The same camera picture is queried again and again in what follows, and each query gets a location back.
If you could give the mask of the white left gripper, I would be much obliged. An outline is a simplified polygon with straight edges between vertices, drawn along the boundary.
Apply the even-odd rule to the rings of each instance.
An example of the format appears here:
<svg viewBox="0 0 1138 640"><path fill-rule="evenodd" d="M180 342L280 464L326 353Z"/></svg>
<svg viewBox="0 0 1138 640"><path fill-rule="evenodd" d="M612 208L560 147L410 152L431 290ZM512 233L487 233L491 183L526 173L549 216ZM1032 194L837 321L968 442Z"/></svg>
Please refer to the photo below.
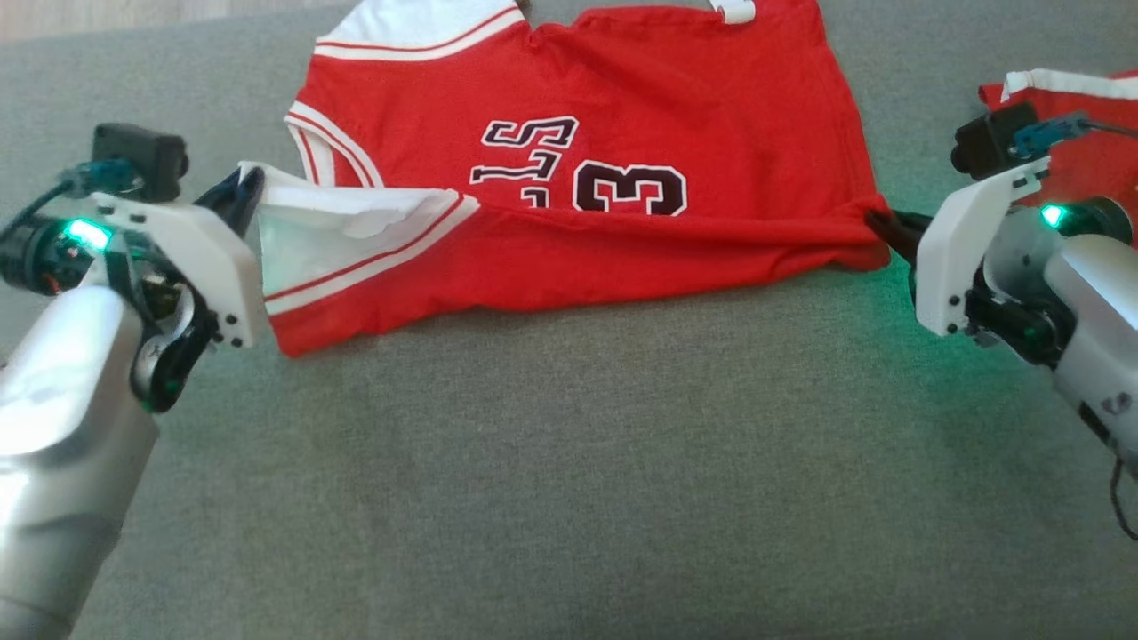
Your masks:
<svg viewBox="0 0 1138 640"><path fill-rule="evenodd" d="M261 307L259 259L244 243L259 206L265 174L259 166L238 167L207 189L193 204L146 204L110 194L96 194L93 203L108 208L101 225L122 243L123 231L145 236L203 295L204 306L216 313L217 333L237 348L255 344ZM224 221L216 214L224 214Z"/></svg>

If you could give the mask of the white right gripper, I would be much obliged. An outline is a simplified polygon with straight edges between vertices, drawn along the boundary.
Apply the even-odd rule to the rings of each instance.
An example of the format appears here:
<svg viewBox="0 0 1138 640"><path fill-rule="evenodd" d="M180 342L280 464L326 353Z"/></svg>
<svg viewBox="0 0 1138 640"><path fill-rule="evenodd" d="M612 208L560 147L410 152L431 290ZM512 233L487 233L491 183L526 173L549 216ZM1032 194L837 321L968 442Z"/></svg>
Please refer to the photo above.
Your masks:
<svg viewBox="0 0 1138 640"><path fill-rule="evenodd" d="M1041 190L1050 157L1029 162L950 194L930 215L869 211L864 221L899 259L916 268L916 319L935 336L965 325L965 292L1013 203ZM951 303L951 297L960 301Z"/></svg>

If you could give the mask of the red shorts with white stripe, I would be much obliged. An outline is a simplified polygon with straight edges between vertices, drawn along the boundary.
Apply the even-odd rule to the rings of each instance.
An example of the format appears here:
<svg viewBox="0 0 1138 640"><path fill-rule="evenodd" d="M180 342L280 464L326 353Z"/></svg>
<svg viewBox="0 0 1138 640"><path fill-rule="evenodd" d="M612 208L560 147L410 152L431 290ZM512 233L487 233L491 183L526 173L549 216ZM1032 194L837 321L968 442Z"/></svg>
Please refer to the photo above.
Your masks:
<svg viewBox="0 0 1138 640"><path fill-rule="evenodd" d="M981 102L996 110L1031 104L1040 120L1085 112L1097 123L1138 131L1138 68L1114 76L1087 76L1065 69L1019 69L978 89ZM1032 206L1107 197L1133 222L1138 248L1138 139L1092 132L1050 151L1050 177L1025 200Z"/></svg>

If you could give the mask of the red basketball jersey with number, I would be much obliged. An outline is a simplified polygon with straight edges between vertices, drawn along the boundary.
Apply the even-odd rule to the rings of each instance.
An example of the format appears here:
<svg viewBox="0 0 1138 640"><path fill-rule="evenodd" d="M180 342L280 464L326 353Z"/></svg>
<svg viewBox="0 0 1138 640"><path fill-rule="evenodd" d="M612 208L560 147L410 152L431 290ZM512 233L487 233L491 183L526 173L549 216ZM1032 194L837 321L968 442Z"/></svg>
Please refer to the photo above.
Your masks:
<svg viewBox="0 0 1138 640"><path fill-rule="evenodd" d="M358 0L265 167L263 292L304 356L468 309L544 312L887 266L817 0Z"/></svg>

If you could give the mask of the large grey sofa seat cushion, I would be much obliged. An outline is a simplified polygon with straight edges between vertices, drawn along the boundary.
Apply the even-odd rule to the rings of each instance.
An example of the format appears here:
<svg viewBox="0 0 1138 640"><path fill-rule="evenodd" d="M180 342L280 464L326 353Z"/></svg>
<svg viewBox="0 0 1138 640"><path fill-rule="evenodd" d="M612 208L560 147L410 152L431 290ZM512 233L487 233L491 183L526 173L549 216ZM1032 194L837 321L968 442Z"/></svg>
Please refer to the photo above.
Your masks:
<svg viewBox="0 0 1138 640"><path fill-rule="evenodd" d="M349 8L0 46L0 216L104 121L196 195L298 171ZM891 205L966 184L1008 69L1138 68L1138 0L820 0ZM1112 457L1040 370L935 339L899 260L288 359L216 348L162 420L74 640L1138 640Z"/></svg>

